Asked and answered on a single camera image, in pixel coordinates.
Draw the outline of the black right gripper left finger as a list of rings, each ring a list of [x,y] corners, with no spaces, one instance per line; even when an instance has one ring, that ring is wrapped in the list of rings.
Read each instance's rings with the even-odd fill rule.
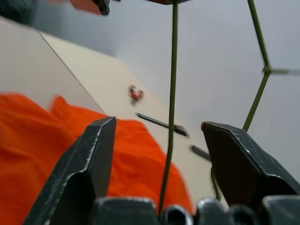
[[[117,119],[92,122],[60,157],[23,225],[87,225],[107,195]]]

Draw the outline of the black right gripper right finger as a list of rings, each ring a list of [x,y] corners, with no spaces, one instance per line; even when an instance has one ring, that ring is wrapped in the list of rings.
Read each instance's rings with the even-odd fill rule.
[[[300,184],[243,129],[203,122],[217,183],[228,205],[258,207],[269,195],[300,195]]]

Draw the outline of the orange shorts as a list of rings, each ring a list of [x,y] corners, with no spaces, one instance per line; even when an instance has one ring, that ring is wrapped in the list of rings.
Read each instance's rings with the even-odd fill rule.
[[[23,94],[0,94],[0,225],[22,225],[59,158],[104,114],[56,96],[45,110]],[[136,120],[117,121],[108,194],[159,203],[165,153]]]

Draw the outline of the short black tape strip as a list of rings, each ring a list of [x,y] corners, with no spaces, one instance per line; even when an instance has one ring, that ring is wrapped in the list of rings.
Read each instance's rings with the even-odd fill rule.
[[[198,156],[200,156],[200,157],[202,157],[202,158],[204,158],[204,159],[206,159],[206,160],[208,160],[208,161],[211,161],[211,158],[210,158],[209,153],[207,153],[206,151],[204,151],[204,150],[198,148],[197,146],[195,146],[195,145],[190,145],[190,146],[189,146],[189,149],[190,149],[193,153],[195,153],[196,155],[198,155]]]

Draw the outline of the long black tape strip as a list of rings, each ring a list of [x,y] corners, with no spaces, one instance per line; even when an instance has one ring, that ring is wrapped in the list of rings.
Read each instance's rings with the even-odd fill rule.
[[[157,125],[159,125],[161,127],[164,127],[164,128],[169,128],[169,125],[164,123],[164,122],[161,122],[159,120],[151,118],[147,115],[141,114],[139,112],[136,112],[135,114],[136,114],[136,116],[138,116],[141,119],[144,119],[144,120],[149,121],[151,123],[157,124]],[[183,126],[179,126],[179,125],[174,124],[174,132],[179,134],[179,135],[182,135],[184,137],[187,137],[187,138],[190,137],[189,133],[187,132],[187,130]]]

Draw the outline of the small red black object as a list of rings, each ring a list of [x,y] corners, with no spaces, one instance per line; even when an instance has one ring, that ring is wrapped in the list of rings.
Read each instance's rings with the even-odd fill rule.
[[[137,102],[141,101],[144,96],[144,92],[142,90],[136,91],[136,87],[134,85],[130,85],[128,88],[128,94],[131,98],[131,104],[136,105]]]

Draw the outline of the orange and black clamp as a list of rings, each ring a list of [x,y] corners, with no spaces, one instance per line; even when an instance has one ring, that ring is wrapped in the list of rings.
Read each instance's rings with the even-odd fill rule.
[[[107,16],[110,13],[110,0],[48,0],[51,3],[69,2],[74,8],[97,15]]]

